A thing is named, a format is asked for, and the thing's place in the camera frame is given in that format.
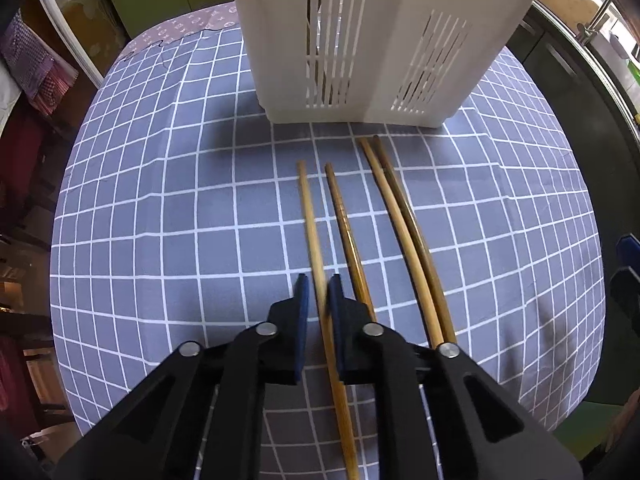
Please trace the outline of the person's right hand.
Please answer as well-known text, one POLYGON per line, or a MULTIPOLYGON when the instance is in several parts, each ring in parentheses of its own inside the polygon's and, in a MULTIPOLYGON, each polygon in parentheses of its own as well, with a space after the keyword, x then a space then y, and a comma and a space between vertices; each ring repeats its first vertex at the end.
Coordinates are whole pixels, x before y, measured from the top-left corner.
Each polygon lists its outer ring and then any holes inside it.
POLYGON ((612 422, 610 431, 604 440, 604 449, 606 452, 608 452, 614 444, 620 440, 620 437, 630 424, 631 419, 634 417, 634 414, 636 414, 636 411, 638 411, 638 408, 638 396, 631 396, 612 422))

